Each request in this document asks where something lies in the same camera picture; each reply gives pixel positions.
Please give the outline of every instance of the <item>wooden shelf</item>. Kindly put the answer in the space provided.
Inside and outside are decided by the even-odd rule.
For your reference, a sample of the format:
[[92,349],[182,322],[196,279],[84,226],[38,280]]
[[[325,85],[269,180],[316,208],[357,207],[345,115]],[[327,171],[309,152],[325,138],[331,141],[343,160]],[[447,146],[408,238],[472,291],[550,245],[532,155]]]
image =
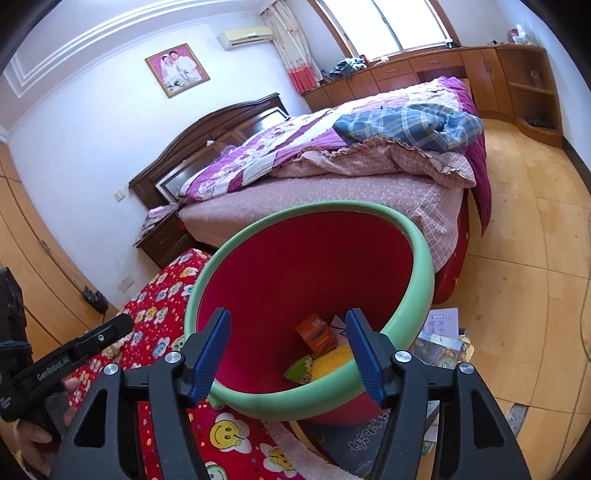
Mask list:
[[522,116],[516,119],[517,128],[524,135],[527,135],[538,142],[551,145],[552,147],[562,148],[562,133],[555,128],[534,127],[530,125]]
[[545,88],[532,87],[530,85],[522,85],[520,83],[515,83],[515,82],[508,82],[508,83],[510,86],[512,86],[514,88],[520,88],[521,90],[528,90],[530,92],[544,93],[545,95],[556,95],[552,90],[546,90]]

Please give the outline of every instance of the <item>pink checkered sheet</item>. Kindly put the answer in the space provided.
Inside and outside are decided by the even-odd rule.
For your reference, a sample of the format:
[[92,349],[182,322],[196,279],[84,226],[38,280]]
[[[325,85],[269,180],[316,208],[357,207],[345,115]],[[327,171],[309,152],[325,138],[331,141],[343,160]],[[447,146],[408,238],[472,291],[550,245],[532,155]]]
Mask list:
[[237,192],[186,206],[179,215],[196,240],[221,247],[257,220],[297,205],[327,200],[379,203],[417,225],[429,245],[435,271],[439,271],[456,248],[463,192],[463,189],[444,187],[430,177],[409,173],[370,177],[334,173],[306,178],[266,177]]

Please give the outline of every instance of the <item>picture frame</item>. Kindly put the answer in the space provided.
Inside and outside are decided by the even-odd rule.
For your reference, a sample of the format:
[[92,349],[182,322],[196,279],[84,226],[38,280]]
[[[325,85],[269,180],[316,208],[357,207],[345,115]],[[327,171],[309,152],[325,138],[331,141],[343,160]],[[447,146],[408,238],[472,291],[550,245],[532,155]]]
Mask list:
[[168,98],[210,80],[187,43],[167,48],[145,61]]

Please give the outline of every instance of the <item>black handheld device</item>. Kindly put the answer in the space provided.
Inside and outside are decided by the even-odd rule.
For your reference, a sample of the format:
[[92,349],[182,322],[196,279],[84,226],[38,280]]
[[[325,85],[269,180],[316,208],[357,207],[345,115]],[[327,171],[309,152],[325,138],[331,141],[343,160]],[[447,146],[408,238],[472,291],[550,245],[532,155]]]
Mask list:
[[27,419],[59,443],[68,407],[62,379],[128,333],[134,322],[118,317],[33,362],[22,291],[8,268],[0,269],[0,417]]

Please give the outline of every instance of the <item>nightstand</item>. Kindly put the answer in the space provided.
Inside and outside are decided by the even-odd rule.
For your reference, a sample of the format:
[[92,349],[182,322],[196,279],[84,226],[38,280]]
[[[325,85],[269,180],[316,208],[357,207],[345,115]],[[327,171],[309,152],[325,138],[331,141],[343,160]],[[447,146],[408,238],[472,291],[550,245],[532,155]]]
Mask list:
[[198,248],[214,253],[215,248],[197,242],[186,230],[181,229],[181,220],[176,212],[169,213],[138,244],[160,268],[168,266],[175,258],[189,248]]

